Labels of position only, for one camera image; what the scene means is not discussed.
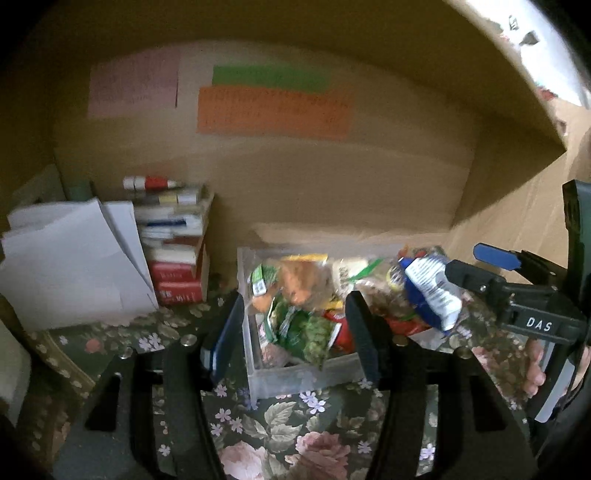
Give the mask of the person's right hand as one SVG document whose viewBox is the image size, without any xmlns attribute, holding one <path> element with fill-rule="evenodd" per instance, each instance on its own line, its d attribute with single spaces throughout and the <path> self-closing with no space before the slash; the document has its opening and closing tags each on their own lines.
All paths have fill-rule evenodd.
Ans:
<svg viewBox="0 0 591 480">
<path fill-rule="evenodd" d="M 542 371 L 540 365 L 544 354 L 544 348 L 539 340 L 529 339 L 526 342 L 525 351 L 528 356 L 528 367 L 526 371 L 526 379 L 523 383 L 523 391 L 529 398 L 532 398 L 538 393 L 540 387 L 544 385 L 546 380 L 546 375 Z M 583 381 L 586 371 L 589 368 L 589 364 L 590 347 L 586 346 L 573 382 L 573 389 L 576 389 Z"/>
</svg>

